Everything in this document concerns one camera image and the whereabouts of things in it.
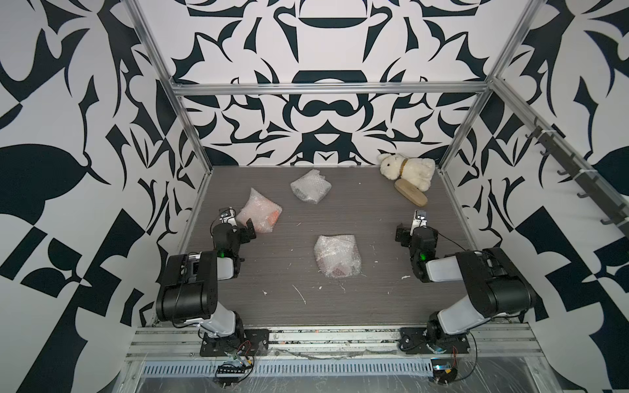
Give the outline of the clear bubble wrap sheet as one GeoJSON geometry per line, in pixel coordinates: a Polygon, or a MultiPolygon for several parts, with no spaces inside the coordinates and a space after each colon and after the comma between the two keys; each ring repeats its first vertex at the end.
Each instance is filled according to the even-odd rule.
{"type": "Polygon", "coordinates": [[[314,254],[319,271],[327,278],[349,278],[361,273],[361,257],[354,235],[319,236],[314,254]]]}

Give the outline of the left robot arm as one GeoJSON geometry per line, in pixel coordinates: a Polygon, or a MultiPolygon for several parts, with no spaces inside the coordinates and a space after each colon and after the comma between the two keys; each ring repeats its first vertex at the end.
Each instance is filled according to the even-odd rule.
{"type": "Polygon", "coordinates": [[[168,258],[156,300],[157,319],[176,328],[194,326],[213,340],[242,340],[242,319],[219,302],[219,282],[240,275],[241,245],[257,233],[251,220],[239,224],[228,219],[211,234],[212,250],[168,258]]]}

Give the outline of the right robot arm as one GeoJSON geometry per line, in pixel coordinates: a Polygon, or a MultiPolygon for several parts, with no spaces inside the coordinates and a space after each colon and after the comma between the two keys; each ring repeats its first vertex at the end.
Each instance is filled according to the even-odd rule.
{"type": "Polygon", "coordinates": [[[452,306],[433,313],[421,334],[403,332],[401,350],[410,353],[426,345],[443,353],[473,329],[494,318],[526,314],[537,293],[499,247],[463,250],[438,258],[439,232],[429,226],[396,228],[395,240],[409,249],[414,276],[423,283],[462,282],[466,295],[452,306]]]}

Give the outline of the orange bubble wrapped plate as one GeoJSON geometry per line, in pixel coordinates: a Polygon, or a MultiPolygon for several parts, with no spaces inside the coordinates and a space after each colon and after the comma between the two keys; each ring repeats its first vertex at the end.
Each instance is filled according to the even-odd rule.
{"type": "Polygon", "coordinates": [[[249,220],[258,234],[270,234],[277,224],[283,208],[251,188],[250,196],[244,208],[237,214],[236,220],[246,225],[249,220]]]}

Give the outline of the tan wooden brush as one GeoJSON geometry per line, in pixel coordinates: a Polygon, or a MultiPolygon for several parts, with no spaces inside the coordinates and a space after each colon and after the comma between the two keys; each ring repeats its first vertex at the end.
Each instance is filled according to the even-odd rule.
{"type": "Polygon", "coordinates": [[[405,179],[399,178],[395,181],[394,186],[398,193],[401,193],[403,197],[405,197],[407,200],[411,201],[418,207],[426,206],[429,202],[428,198],[423,192],[421,192],[418,188],[416,188],[416,186],[405,179]]]}

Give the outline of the white plush bunny toy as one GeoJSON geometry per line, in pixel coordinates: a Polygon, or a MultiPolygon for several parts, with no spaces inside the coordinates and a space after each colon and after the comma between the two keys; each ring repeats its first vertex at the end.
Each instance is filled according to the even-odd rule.
{"type": "Polygon", "coordinates": [[[379,170],[385,178],[404,179],[421,192],[431,187],[436,163],[430,158],[408,158],[401,154],[383,153],[378,156],[379,170]]]}

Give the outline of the left electronics board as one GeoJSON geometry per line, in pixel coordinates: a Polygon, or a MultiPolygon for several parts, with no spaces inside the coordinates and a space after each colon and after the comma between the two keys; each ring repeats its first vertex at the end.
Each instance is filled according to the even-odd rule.
{"type": "Polygon", "coordinates": [[[223,386],[241,383],[252,374],[255,365],[254,357],[247,357],[241,363],[224,363],[217,367],[214,380],[223,386]]]}

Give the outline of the electronics board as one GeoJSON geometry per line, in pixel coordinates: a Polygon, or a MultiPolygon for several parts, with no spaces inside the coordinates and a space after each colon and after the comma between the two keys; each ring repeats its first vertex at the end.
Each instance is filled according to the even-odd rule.
{"type": "Polygon", "coordinates": [[[214,380],[223,386],[241,383],[252,374],[255,365],[254,357],[247,357],[241,363],[224,363],[217,367],[214,380]]]}
{"type": "Polygon", "coordinates": [[[455,360],[434,359],[431,381],[440,386],[449,386],[458,378],[458,365],[455,360]]]}

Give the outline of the right electronics board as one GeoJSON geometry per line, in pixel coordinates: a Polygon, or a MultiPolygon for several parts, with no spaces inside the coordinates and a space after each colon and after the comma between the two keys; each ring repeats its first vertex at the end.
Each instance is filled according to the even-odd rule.
{"type": "Polygon", "coordinates": [[[458,378],[458,365],[455,360],[434,359],[431,381],[440,386],[449,386],[458,378]]]}

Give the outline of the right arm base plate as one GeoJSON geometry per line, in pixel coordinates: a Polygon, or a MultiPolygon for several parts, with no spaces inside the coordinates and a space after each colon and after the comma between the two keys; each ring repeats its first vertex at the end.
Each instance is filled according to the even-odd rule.
{"type": "Polygon", "coordinates": [[[403,327],[398,348],[407,355],[468,354],[470,344],[465,334],[447,335],[437,327],[403,327]]]}

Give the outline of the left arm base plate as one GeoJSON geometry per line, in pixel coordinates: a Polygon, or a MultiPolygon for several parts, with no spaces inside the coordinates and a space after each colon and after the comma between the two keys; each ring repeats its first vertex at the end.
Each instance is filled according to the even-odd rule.
{"type": "Polygon", "coordinates": [[[201,340],[201,357],[218,357],[238,352],[240,355],[265,355],[268,351],[270,330],[244,329],[228,337],[214,337],[207,332],[201,340]]]}

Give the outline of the aluminium frame rail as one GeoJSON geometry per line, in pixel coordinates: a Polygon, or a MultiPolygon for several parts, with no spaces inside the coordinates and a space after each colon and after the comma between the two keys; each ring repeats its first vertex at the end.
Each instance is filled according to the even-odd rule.
{"type": "Polygon", "coordinates": [[[301,84],[172,84],[177,96],[345,93],[481,93],[486,82],[373,82],[301,84]]]}

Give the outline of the black wall hook rail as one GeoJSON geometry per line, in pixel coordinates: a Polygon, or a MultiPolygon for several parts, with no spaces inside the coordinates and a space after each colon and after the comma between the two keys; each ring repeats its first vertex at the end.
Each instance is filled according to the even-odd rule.
{"type": "Polygon", "coordinates": [[[557,175],[575,182],[581,192],[580,199],[590,199],[603,213],[600,223],[615,226],[628,237],[628,202],[604,178],[599,170],[589,164],[560,134],[559,131],[543,124],[538,117],[533,122],[533,131],[527,140],[534,140],[542,147],[541,167],[551,157],[558,165],[557,175]]]}

